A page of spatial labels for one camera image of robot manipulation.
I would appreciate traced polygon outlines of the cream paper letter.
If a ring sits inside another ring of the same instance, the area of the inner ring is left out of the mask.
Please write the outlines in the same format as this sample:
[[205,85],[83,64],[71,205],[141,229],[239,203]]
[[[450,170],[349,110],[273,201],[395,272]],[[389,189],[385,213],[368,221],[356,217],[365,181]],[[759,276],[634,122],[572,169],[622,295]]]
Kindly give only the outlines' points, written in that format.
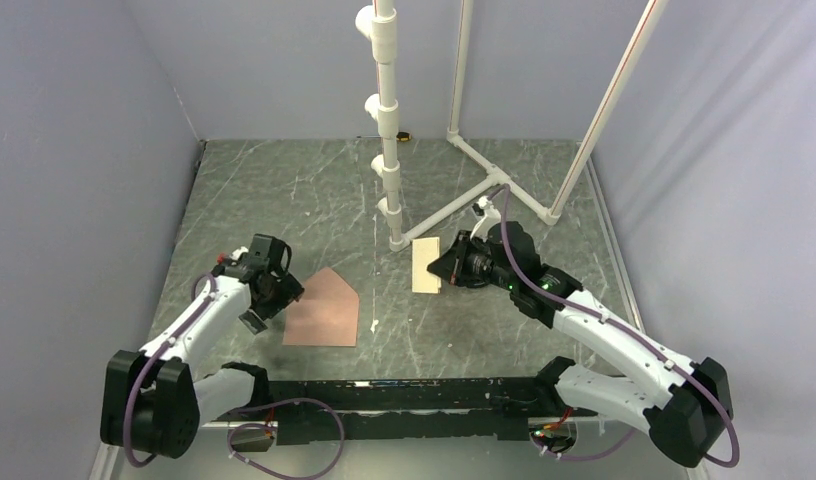
[[412,241],[411,290],[417,294],[439,294],[442,281],[428,271],[440,257],[440,238],[426,237]]

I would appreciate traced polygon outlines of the pink brown envelope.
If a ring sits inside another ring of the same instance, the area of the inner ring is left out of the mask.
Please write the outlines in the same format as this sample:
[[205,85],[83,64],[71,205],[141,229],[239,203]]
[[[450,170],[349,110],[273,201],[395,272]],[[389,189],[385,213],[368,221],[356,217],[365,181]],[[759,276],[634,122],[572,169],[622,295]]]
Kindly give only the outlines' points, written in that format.
[[298,302],[286,310],[285,346],[355,347],[360,298],[333,269],[323,268],[304,283]]

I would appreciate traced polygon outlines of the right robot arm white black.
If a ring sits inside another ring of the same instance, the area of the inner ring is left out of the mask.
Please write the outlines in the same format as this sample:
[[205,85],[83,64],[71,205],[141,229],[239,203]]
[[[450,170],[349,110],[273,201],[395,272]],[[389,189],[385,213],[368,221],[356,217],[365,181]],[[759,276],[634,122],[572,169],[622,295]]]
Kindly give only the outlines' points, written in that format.
[[618,420],[687,468],[714,462],[710,449],[725,435],[731,456],[720,464],[737,465],[740,444],[725,368],[710,357],[694,361],[634,329],[579,280],[544,263],[519,223],[497,224],[483,238],[459,231],[426,270],[456,287],[505,290],[521,314],[581,342],[619,371],[611,377],[553,359],[535,378],[535,401],[544,413],[585,409]]

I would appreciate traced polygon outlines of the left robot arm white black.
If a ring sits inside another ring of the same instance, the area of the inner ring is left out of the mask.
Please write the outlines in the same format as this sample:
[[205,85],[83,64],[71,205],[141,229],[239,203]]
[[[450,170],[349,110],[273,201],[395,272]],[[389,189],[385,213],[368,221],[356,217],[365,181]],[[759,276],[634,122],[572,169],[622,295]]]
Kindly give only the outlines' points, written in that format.
[[115,353],[105,372],[101,441],[143,467],[158,456],[181,457],[202,425],[229,412],[263,417],[273,400],[265,368],[235,361],[201,380],[193,372],[236,321],[259,334],[301,299],[292,255],[285,241],[254,235],[194,281],[190,304],[171,325],[140,349]]

